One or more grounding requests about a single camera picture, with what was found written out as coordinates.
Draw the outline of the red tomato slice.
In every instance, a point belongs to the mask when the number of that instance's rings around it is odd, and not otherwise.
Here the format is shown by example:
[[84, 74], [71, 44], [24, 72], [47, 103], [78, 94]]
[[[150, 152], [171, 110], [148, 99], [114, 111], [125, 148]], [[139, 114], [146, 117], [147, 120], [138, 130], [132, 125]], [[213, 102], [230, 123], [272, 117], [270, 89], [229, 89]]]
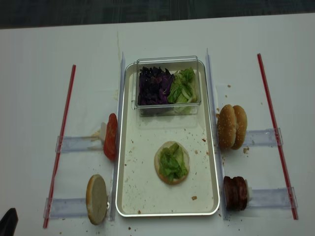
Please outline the red tomato slice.
[[104, 139], [103, 152], [110, 160], [116, 159], [116, 135], [117, 135], [118, 122], [114, 113], [111, 113], [106, 126], [106, 134]]

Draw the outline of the green lettuce in container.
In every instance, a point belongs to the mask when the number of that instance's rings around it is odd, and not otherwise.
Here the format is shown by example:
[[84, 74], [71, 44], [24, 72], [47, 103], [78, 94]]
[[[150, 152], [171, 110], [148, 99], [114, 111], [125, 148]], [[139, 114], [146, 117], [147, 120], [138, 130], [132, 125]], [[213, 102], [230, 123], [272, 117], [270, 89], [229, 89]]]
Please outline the green lettuce in container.
[[170, 94], [167, 97], [168, 103], [182, 104], [197, 102], [194, 70], [190, 67], [178, 70], [173, 75], [174, 80], [171, 84]]

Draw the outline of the clear plastic salad container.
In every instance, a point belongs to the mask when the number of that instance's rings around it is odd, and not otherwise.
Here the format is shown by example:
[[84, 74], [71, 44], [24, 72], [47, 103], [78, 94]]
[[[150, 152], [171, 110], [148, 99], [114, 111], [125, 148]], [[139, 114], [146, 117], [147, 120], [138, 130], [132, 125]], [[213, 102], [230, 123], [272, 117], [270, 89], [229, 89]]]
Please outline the clear plastic salad container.
[[[184, 56], [184, 57], [168, 57], [168, 58], [153, 58], [153, 59], [138, 59], [134, 63], [134, 74], [132, 82], [132, 107], [138, 110], [142, 116], [172, 116], [172, 115], [190, 115], [198, 112], [201, 104], [201, 88], [199, 78], [199, 61], [196, 56]], [[175, 103], [164, 105], [138, 105], [139, 95], [139, 74], [142, 67], [157, 67], [163, 71], [168, 69], [171, 74], [174, 74], [178, 70], [184, 70], [192, 68], [195, 72], [195, 85], [197, 93], [197, 102], [195, 103]]]

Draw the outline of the purple cabbage shreds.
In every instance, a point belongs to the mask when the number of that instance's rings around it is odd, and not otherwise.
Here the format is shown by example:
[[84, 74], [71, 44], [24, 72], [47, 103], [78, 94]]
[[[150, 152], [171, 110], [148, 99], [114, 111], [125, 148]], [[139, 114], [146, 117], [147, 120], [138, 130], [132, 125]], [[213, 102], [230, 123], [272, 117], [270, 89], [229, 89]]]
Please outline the purple cabbage shreds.
[[171, 85], [175, 79], [168, 69], [142, 67], [139, 74], [138, 105], [168, 104]]

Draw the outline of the white rectangular tray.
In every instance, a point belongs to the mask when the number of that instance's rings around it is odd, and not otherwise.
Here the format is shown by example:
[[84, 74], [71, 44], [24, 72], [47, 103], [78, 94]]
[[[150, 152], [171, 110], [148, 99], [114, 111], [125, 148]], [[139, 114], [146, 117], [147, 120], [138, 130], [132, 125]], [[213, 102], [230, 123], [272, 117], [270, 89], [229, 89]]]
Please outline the white rectangular tray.
[[[208, 105], [207, 76], [198, 64], [201, 104], [195, 115], [142, 117], [132, 108], [134, 64], [123, 76], [116, 209], [123, 217], [212, 215], [220, 206], [216, 159]], [[156, 152], [176, 141], [189, 154], [189, 173], [180, 183], [163, 182]]]

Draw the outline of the white pusher block left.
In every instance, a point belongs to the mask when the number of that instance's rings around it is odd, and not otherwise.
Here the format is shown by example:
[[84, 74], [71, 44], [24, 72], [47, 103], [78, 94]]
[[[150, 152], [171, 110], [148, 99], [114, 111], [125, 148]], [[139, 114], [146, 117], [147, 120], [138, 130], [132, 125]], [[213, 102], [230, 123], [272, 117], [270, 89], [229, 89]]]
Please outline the white pusher block left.
[[101, 127], [100, 127], [100, 132], [99, 132], [99, 138], [100, 138], [102, 144], [104, 144], [104, 142], [105, 142], [106, 129], [107, 129], [107, 124], [102, 122]]

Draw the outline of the white pusher block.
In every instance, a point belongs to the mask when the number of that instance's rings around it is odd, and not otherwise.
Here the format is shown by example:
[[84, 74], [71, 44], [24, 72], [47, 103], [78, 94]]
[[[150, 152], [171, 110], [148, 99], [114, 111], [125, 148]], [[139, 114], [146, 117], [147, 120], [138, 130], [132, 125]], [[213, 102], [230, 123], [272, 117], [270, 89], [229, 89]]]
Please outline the white pusher block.
[[106, 129], [107, 129], [107, 124], [102, 122], [101, 127], [100, 127], [100, 132], [99, 132], [99, 138], [100, 138], [102, 144], [104, 144], [104, 142], [105, 142]]
[[245, 179], [246, 189], [247, 189], [247, 205], [252, 200], [252, 188], [249, 187], [248, 181]]

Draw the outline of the sesame bun front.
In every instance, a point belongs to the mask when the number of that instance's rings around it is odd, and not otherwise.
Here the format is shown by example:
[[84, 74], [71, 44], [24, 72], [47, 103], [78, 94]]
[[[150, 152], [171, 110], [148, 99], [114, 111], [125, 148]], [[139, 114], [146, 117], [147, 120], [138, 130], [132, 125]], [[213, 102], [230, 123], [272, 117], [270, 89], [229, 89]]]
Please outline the sesame bun front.
[[225, 105], [218, 117], [217, 130], [221, 149], [231, 148], [236, 139], [236, 116], [230, 104]]

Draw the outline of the sesame bun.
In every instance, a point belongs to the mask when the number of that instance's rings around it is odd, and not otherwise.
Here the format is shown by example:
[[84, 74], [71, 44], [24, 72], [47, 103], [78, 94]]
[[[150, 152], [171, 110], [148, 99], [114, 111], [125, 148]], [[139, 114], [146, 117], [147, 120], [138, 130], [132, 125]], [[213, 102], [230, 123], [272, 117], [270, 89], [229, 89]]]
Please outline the sesame bun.
[[217, 130], [221, 149], [231, 148], [236, 139], [236, 116], [230, 104], [225, 105], [218, 117]]
[[247, 121], [246, 112], [241, 106], [235, 105], [233, 106], [233, 109], [234, 109], [234, 114], [236, 117], [236, 138], [232, 146], [232, 149], [237, 150], [244, 143], [246, 133], [247, 133], [248, 121]]

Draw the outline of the upright pale bun half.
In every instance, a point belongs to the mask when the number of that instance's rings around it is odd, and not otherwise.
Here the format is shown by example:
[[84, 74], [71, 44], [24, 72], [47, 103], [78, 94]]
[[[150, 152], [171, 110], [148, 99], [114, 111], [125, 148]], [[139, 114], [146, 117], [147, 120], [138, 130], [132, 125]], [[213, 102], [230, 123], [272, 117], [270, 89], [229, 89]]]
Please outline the upright pale bun half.
[[88, 218], [93, 225], [103, 222], [107, 213], [107, 191], [103, 177], [91, 176], [86, 189], [86, 208]]

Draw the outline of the red straw strip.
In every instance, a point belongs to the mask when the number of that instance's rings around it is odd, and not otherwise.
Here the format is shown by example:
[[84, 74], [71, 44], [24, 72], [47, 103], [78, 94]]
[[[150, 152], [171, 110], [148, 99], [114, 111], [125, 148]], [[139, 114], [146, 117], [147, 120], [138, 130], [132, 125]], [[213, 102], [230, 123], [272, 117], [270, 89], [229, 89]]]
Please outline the red straw strip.
[[54, 168], [53, 168], [53, 172], [52, 172], [52, 178], [51, 178], [49, 195], [48, 195], [47, 203], [45, 205], [46, 209], [44, 211], [43, 229], [47, 229], [47, 227], [48, 227], [49, 214], [50, 214], [51, 203], [52, 203], [53, 194], [54, 194], [55, 176], [56, 176], [56, 173], [57, 173], [57, 170], [58, 170], [58, 164], [59, 164], [59, 159], [60, 159], [60, 152], [61, 152], [61, 147], [62, 147], [62, 142], [63, 142], [65, 126], [66, 126], [66, 120], [67, 120], [67, 114], [68, 114], [68, 109], [69, 109], [69, 104], [70, 104], [70, 99], [71, 99], [71, 93], [72, 93], [72, 88], [73, 88], [73, 83], [74, 83], [74, 78], [75, 78], [75, 72], [76, 72], [76, 65], [73, 65], [72, 66], [72, 70], [71, 70], [71, 76], [70, 76], [68, 91], [67, 91], [66, 103], [65, 103], [65, 107], [64, 107], [64, 113], [63, 113], [63, 120], [62, 120], [61, 130], [60, 130], [60, 134], [59, 134], [59, 136], [57, 138], [57, 151], [56, 151]]
[[283, 145], [281, 143], [282, 136], [280, 134], [280, 129], [278, 128], [278, 125], [277, 125], [275, 112], [274, 112], [274, 108], [273, 108], [273, 104], [272, 104], [272, 99], [271, 99], [271, 95], [270, 95], [269, 87], [268, 87], [268, 82], [267, 82], [267, 78], [266, 78], [266, 73], [265, 73], [264, 65], [263, 65], [263, 61], [262, 61], [262, 56], [260, 53], [257, 54], [257, 60], [258, 60], [259, 69], [260, 69], [260, 73], [261, 73], [261, 77], [262, 77], [262, 81], [263, 81], [263, 85], [264, 85], [264, 90], [265, 90], [265, 94], [266, 94], [266, 98], [267, 98], [267, 103], [268, 103], [268, 107], [269, 107], [269, 111], [270, 111], [271, 121], [273, 124], [273, 129], [275, 132], [275, 137], [276, 137], [276, 141], [277, 141], [277, 145], [278, 145], [278, 151], [279, 151], [281, 166], [282, 166], [282, 170], [283, 170], [285, 184], [286, 184], [287, 191], [288, 191], [288, 198], [289, 198], [290, 204], [291, 204], [292, 216], [293, 216], [294, 220], [298, 220], [299, 216], [298, 216], [298, 211], [297, 211], [297, 204], [295, 203], [293, 190], [292, 190], [292, 186], [291, 186], [291, 182], [290, 182], [290, 178], [289, 178], [289, 174], [288, 174], [288, 170], [287, 170], [287, 165], [286, 165], [286, 161], [285, 161]]

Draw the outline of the upper right clear holder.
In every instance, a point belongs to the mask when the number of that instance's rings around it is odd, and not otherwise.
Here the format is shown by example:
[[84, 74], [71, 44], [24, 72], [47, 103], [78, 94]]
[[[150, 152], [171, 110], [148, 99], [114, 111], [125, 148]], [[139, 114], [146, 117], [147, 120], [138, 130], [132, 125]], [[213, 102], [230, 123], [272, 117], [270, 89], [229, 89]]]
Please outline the upper right clear holder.
[[243, 147], [275, 147], [282, 146], [283, 139], [280, 128], [265, 130], [248, 130]]

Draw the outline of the white pusher block right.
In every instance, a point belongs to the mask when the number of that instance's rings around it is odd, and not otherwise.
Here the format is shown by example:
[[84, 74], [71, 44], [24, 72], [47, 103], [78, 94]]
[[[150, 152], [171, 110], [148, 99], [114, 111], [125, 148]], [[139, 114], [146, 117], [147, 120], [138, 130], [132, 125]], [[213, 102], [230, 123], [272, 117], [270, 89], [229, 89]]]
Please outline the white pusher block right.
[[252, 188], [249, 187], [248, 181], [245, 179], [246, 189], [247, 189], [247, 205], [252, 200]]

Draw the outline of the lower left clear holder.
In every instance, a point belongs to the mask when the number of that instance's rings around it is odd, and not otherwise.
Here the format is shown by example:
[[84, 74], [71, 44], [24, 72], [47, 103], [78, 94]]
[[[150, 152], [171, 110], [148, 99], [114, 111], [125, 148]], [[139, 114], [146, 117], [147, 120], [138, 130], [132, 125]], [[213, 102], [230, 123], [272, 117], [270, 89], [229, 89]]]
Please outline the lower left clear holder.
[[85, 198], [47, 198], [43, 218], [76, 218], [88, 216]]

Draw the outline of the left long clear rail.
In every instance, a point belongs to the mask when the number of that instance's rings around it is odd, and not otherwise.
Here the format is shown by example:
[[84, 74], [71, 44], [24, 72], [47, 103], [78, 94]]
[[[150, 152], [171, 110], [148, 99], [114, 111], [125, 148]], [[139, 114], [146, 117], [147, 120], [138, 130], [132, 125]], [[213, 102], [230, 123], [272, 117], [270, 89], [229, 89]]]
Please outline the left long clear rail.
[[123, 112], [123, 102], [124, 102], [124, 86], [125, 86], [125, 65], [126, 60], [124, 53], [122, 53], [121, 64], [120, 64], [120, 82], [118, 90], [118, 109], [117, 109], [117, 121], [118, 128], [116, 134], [116, 160], [114, 161], [113, 167], [113, 182], [112, 182], [112, 191], [111, 191], [111, 203], [110, 203], [110, 214], [109, 221], [115, 221], [116, 215], [116, 205], [115, 198], [117, 195], [117, 180], [118, 180], [118, 168], [119, 168], [119, 153], [120, 153], [120, 142], [121, 142], [121, 127], [122, 127], [122, 112]]

